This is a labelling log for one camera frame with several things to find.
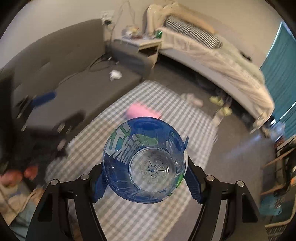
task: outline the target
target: slipper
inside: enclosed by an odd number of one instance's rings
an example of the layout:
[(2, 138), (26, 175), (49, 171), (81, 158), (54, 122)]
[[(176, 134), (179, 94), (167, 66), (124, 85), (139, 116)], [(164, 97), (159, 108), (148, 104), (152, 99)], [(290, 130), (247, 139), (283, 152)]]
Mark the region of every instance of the slipper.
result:
[(232, 114), (232, 109), (227, 106), (222, 107), (224, 116), (230, 116)]
[(219, 96), (211, 96), (209, 100), (213, 104), (218, 105), (220, 107), (222, 107), (224, 105), (224, 101)]

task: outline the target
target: white bedsheet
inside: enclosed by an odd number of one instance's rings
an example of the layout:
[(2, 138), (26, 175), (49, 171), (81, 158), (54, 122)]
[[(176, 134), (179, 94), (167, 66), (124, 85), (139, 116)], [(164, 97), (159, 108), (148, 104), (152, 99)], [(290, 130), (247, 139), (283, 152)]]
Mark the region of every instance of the white bedsheet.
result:
[(162, 33), (161, 49), (175, 49), (186, 53), (190, 58), (202, 65), (228, 76), (229, 82), (244, 93), (254, 104), (260, 114), (254, 127), (261, 127), (271, 116), (274, 102), (266, 86), (262, 85), (248, 71), (228, 55), (222, 55), (218, 50), (210, 50), (196, 41), (173, 32), (165, 27), (157, 28)]

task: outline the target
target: striped pillow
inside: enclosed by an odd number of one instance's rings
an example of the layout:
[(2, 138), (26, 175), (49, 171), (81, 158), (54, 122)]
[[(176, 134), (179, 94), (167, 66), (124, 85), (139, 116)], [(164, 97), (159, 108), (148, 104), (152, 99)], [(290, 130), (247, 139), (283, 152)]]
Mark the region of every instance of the striped pillow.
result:
[(183, 34), (211, 50), (214, 48), (221, 48), (222, 46), (222, 42), (215, 35), (174, 16), (169, 16), (167, 18), (165, 21), (165, 27), (179, 34)]

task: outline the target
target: power outlet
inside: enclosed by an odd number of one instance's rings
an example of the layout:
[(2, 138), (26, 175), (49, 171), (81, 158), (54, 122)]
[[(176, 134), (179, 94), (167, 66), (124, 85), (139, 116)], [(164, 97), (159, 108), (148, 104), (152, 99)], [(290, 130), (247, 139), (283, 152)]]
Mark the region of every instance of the power outlet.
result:
[(100, 19), (102, 19), (102, 24), (104, 24), (105, 20), (110, 20), (112, 22), (113, 17), (114, 17), (114, 10), (100, 12)]

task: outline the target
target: wall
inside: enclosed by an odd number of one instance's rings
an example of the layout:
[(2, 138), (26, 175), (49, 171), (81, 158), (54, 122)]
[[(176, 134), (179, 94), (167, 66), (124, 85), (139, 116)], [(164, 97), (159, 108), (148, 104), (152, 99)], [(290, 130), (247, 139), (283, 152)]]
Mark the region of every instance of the wall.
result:
[[(143, 15), (150, 4), (170, 0), (130, 0), (136, 23), (143, 26)], [(247, 42), (267, 55), (281, 21), (265, 0), (179, 0), (185, 6), (218, 19), (232, 27)], [(100, 11), (114, 10), (114, 20), (122, 0), (32, 0), (13, 19), (0, 39), (0, 68), (22, 49), (61, 28), (99, 18)], [(115, 28), (114, 37), (132, 24), (127, 5)]]
[[(130, 0), (136, 12), (136, 24), (142, 29), (143, 15), (150, 4), (166, 0)], [(100, 17), (100, 11), (114, 10), (114, 20), (122, 0), (32, 0), (13, 19), (0, 39), (0, 68), (34, 41), (67, 26)], [(115, 28), (121, 35), (132, 20), (127, 4)]]
[(182, 0), (183, 5), (230, 26), (267, 55), (282, 21), (265, 0)]

